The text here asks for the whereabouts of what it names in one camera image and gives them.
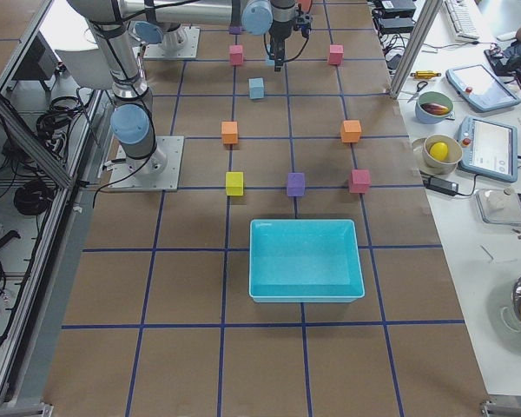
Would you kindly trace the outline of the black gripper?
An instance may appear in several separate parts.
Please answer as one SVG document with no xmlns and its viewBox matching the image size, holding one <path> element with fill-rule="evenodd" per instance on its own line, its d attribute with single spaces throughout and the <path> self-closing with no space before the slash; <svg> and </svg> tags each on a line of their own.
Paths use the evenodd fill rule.
<svg viewBox="0 0 521 417">
<path fill-rule="evenodd" d="M 268 31 L 269 43 L 264 38 L 264 47 L 267 57 L 274 61 L 275 72 L 281 72 L 283 61 L 295 61 L 302 55 L 310 39 L 312 22 L 311 14 L 302 10 L 296 10 L 293 17 L 285 22 L 273 21 Z M 305 42 L 295 56 L 286 58 L 286 40 L 292 35 L 293 31 L 299 31 Z"/>
</svg>

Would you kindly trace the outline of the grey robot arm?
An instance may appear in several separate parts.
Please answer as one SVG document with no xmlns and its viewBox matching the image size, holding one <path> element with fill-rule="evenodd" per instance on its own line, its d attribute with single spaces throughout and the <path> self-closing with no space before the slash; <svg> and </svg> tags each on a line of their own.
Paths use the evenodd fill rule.
<svg viewBox="0 0 521 417">
<path fill-rule="evenodd" d="M 152 97 L 131 45 L 131 22 L 151 24 L 160 31 L 160 39 L 183 23 L 241 27 L 265 37 L 276 72 L 291 61 L 286 40 L 294 31 L 308 39 L 312 24 L 310 10 L 295 1 L 70 1 L 69 6 L 88 22 L 109 66 L 115 98 L 148 113 Z"/>
</svg>

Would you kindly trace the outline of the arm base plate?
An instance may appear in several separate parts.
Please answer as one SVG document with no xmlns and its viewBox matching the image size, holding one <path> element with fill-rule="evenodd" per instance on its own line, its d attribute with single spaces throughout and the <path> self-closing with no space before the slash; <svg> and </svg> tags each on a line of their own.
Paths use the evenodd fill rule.
<svg viewBox="0 0 521 417">
<path fill-rule="evenodd" d="M 111 169 L 109 188 L 128 192 L 176 191 L 179 186 L 183 136 L 157 136 L 157 148 L 145 166 L 129 159 Z"/>
<path fill-rule="evenodd" d="M 196 59 L 200 29 L 196 26 L 180 26 L 164 35 L 161 43 L 149 44 L 144 52 L 145 60 L 180 61 Z"/>
</svg>

